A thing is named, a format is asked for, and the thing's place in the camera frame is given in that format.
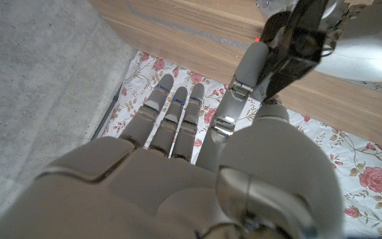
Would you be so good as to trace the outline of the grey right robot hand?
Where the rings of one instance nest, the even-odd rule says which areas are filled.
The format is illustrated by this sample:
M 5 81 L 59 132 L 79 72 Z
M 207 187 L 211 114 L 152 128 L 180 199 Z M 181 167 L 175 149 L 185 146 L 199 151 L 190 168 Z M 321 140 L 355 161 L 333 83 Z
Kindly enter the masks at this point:
M 269 49 L 253 43 L 191 164 L 203 87 L 166 75 L 118 138 L 51 162 L 0 218 L 0 238 L 342 238 L 340 186 L 325 153 L 276 100 L 234 130 Z

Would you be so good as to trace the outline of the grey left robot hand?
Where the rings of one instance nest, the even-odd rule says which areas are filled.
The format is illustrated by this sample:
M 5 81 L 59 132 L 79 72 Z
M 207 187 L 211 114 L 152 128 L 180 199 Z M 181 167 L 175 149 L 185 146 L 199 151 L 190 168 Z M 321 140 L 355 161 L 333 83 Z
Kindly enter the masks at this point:
M 262 0 L 261 40 L 271 47 L 263 78 L 292 80 L 315 70 L 338 78 L 382 82 L 382 1 Z

